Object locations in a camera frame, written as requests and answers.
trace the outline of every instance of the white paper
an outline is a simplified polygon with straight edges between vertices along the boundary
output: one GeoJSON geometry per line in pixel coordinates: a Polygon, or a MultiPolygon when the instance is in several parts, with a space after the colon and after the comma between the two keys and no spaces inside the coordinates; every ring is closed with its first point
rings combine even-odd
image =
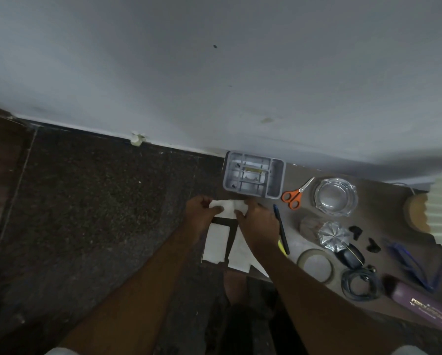
{"type": "Polygon", "coordinates": [[[215,215],[215,217],[220,217],[220,218],[236,219],[236,213],[234,213],[235,209],[241,211],[242,214],[244,215],[246,215],[248,211],[248,205],[244,204],[244,201],[237,199],[211,201],[210,208],[215,207],[217,205],[220,205],[221,207],[224,208],[224,211],[222,211],[220,214],[215,215]]]}
{"type": "Polygon", "coordinates": [[[246,243],[246,240],[244,239],[244,235],[241,232],[241,228],[239,227],[236,230],[236,238],[234,238],[234,242],[232,243],[232,248],[229,252],[228,259],[228,267],[230,268],[249,273],[250,266],[252,265],[266,277],[269,277],[265,269],[260,265],[258,260],[252,254],[248,244],[246,243]]]}
{"type": "Polygon", "coordinates": [[[206,235],[202,260],[218,264],[224,262],[228,244],[229,227],[211,223],[206,235]]]}

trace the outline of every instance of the white wall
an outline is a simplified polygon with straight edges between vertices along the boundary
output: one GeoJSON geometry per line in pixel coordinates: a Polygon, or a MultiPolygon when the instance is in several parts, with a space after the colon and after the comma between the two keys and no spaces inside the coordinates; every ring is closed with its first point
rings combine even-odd
{"type": "Polygon", "coordinates": [[[442,0],[0,0],[0,107],[426,176],[442,169],[442,0]]]}

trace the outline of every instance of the person's left arm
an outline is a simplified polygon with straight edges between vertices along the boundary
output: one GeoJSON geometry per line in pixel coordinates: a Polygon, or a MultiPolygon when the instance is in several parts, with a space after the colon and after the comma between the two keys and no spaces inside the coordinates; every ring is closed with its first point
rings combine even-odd
{"type": "Polygon", "coordinates": [[[202,195],[189,200],[177,230],[59,346],[80,355],[152,354],[183,263],[214,215],[222,212],[222,207],[208,208],[211,201],[202,195]]]}

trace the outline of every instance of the granite floor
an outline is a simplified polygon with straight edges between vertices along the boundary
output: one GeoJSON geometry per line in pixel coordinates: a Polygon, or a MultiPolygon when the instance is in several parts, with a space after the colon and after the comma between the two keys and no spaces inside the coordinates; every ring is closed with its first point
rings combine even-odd
{"type": "MultiPolygon", "coordinates": [[[[214,195],[223,159],[40,127],[0,244],[0,354],[43,354],[151,256],[196,194],[214,195]]],[[[190,255],[160,355],[203,354],[222,273],[190,255]]],[[[251,281],[250,288],[260,284],[251,281]]],[[[442,333],[374,315],[442,355],[442,333]]],[[[265,321],[255,354],[273,354],[265,321]]]]}

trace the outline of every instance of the person's left hand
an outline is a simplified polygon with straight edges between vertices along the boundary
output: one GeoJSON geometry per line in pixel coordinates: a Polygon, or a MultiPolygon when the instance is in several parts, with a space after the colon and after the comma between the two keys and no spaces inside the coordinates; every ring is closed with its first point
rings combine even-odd
{"type": "Polygon", "coordinates": [[[197,195],[187,202],[182,226],[193,234],[194,243],[200,238],[201,232],[208,229],[213,217],[224,210],[221,206],[209,208],[212,200],[206,195],[197,195]]]}

